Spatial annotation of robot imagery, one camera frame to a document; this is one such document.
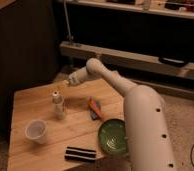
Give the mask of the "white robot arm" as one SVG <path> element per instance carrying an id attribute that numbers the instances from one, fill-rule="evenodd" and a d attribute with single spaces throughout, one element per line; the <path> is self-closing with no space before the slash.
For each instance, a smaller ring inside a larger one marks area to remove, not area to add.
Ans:
<path id="1" fill-rule="evenodd" d="M 100 60 L 90 58 L 72 72 L 67 82 L 77 86 L 98 78 L 105 80 L 123 97 L 123 112 L 132 171 L 177 171 L 164 114 L 164 100 L 150 86 L 137 84 Z"/>

